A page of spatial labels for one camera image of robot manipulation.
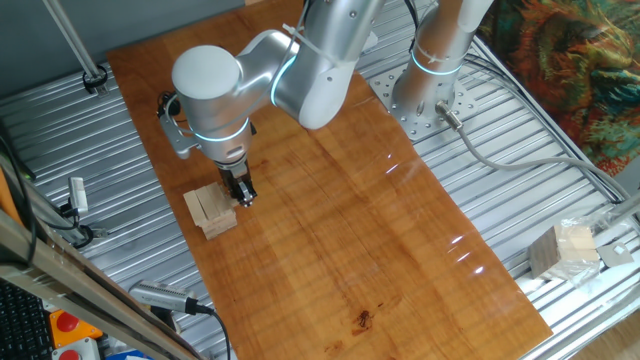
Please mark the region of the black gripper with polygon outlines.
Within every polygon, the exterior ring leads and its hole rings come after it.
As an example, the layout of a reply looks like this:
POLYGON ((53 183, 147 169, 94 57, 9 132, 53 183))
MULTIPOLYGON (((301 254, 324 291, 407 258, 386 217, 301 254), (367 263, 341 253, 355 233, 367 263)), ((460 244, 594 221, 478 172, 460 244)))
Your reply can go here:
POLYGON ((257 197, 257 192, 252 184, 247 160, 241 159, 232 163, 217 162, 216 166, 229 196, 236 199, 240 205, 250 207, 257 197))

